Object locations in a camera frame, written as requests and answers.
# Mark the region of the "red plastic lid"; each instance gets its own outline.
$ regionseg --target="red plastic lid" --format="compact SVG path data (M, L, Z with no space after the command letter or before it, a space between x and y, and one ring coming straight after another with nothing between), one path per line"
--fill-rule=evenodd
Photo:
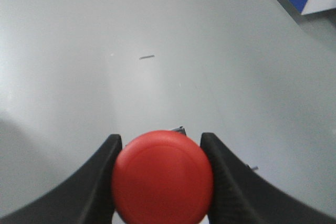
M128 224L199 223L212 193L206 155L181 133L153 131L137 137L113 168L113 200Z

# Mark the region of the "red cap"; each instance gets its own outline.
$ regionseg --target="red cap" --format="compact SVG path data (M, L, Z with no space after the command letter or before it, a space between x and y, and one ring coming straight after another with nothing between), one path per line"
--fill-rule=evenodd
M213 174L187 136L153 131L121 151L112 173L117 211L128 224L196 224L212 200Z

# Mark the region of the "red bottle cap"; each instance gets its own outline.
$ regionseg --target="red bottle cap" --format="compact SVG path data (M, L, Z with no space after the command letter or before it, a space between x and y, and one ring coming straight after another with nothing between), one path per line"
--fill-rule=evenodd
M117 211L128 224L196 224L212 200L213 174L187 136L153 131L128 144L112 173Z

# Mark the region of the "floor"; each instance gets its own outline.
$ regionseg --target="floor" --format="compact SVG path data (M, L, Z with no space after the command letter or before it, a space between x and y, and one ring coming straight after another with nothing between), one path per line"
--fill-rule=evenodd
M336 12L298 17L277 0L0 9L0 216L57 186L110 133L126 144L183 125L336 217Z

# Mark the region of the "gray floor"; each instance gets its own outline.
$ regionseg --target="gray floor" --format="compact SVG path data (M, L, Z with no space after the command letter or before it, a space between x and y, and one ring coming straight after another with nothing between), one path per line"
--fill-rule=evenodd
M110 133L215 132L336 216L336 14L276 0L0 0L0 215ZM155 55L147 59L143 56Z

